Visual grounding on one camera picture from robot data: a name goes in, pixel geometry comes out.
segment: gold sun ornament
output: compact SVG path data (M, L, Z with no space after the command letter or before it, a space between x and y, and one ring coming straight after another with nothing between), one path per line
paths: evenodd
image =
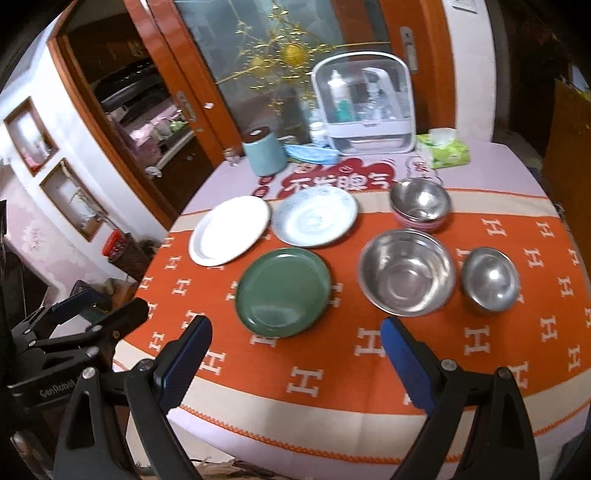
M271 4L268 15L269 30L267 38L253 35L253 28L247 25L234 8L233 0L228 0L238 20L236 35L240 35L236 63L241 68L230 76L219 80L217 84L227 82L244 75L251 81L249 88L260 90L269 97L269 106L280 115L280 89L284 85L292 86L301 100L314 98L310 85L310 75L314 65L324 55L341 47L388 44L388 42L370 42L363 44L330 45L322 42L318 36L303 29L300 24L290 20L290 12L279 3Z

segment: bowl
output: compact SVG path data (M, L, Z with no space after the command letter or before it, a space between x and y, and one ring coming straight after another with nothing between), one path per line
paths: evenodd
M503 312L517 301L521 284L509 257L495 248L480 247L466 257L462 288L487 312Z
M416 178L394 183L390 190L390 206L405 227L433 232L447 219L452 200L441 185Z
M418 317L441 308L456 283L454 263L431 235L391 230L361 252L359 286L368 300L392 315Z

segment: green tissue packet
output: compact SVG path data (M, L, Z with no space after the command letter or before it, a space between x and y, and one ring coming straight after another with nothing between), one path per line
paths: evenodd
M429 134L417 135L417 152L431 168L457 167L470 163L470 150L458 139L438 147L431 142Z

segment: beige stripe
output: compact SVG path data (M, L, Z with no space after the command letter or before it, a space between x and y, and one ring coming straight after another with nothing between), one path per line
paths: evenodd
M137 348L120 342L116 359L129 368L146 356ZM534 431L566 417L585 403L591 396L588 387L590 382L591 369L527 397L525 404ZM193 380L183 403L236 429L278 442L344 455L383 458L403 457L417 437L425 418L306 407L240 392L203 378ZM473 412L462 415L450 455L459 455L463 450L472 419Z
M483 215L522 215L532 217L558 217L552 202L539 197L522 197L504 193L457 191L449 192L453 211L458 213L481 213ZM363 192L353 194L360 213L387 213L391 211L388 192ZM273 211L283 200L268 201ZM207 212L179 217L171 232L195 229Z

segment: white plate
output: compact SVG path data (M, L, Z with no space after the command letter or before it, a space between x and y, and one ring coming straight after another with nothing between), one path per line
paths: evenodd
M217 267L242 255L269 225L271 209L257 197L236 197L211 210L195 227L189 255L198 265Z
M350 193L331 186L311 187L284 200L271 226L286 244L320 247L347 233L357 213L357 202Z

